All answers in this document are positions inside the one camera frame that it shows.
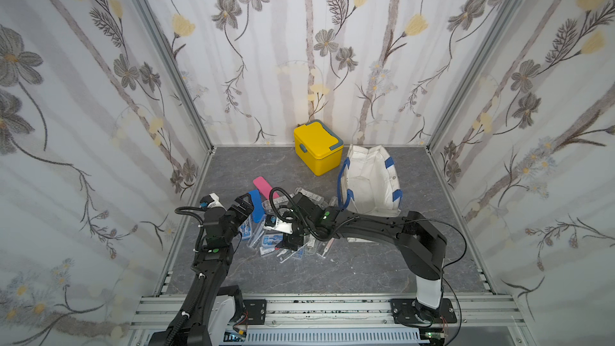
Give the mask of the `clear case blue label compass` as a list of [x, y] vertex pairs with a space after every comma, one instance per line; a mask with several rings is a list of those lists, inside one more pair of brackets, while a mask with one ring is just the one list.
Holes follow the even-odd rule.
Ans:
[[283, 234], [265, 234], [261, 239], [263, 248], [276, 248], [283, 241]]

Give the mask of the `blue opaque plastic case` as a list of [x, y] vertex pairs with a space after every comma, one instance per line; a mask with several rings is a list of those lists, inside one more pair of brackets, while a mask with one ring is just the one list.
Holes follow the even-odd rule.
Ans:
[[251, 202], [254, 207], [254, 210], [251, 214], [252, 221], [255, 224], [259, 224], [265, 216], [261, 193], [258, 190], [253, 190], [249, 192], [249, 195], [251, 197]]

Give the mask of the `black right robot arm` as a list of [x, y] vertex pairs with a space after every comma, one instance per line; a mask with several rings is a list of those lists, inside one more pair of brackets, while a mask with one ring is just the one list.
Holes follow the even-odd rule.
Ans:
[[389, 243], [397, 248], [408, 269], [416, 277], [416, 297], [412, 302], [415, 321], [433, 324], [440, 317], [443, 299], [447, 239], [429, 219], [417, 211], [406, 216], [370, 216], [354, 212], [343, 203], [322, 208], [298, 193], [281, 207], [272, 205], [278, 222], [291, 225], [291, 237], [312, 235], [320, 242], [355, 238]]

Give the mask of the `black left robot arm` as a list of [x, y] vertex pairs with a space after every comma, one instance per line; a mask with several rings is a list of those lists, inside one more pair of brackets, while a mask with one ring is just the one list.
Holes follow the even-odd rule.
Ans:
[[217, 344], [214, 339], [223, 333], [211, 330], [209, 321], [235, 255], [232, 242], [253, 211], [249, 194], [237, 197], [229, 208], [220, 205], [217, 196], [211, 194], [203, 197], [197, 207], [175, 209], [177, 215], [189, 216], [198, 224], [191, 265], [195, 277], [174, 319], [165, 330], [152, 335], [150, 345]]

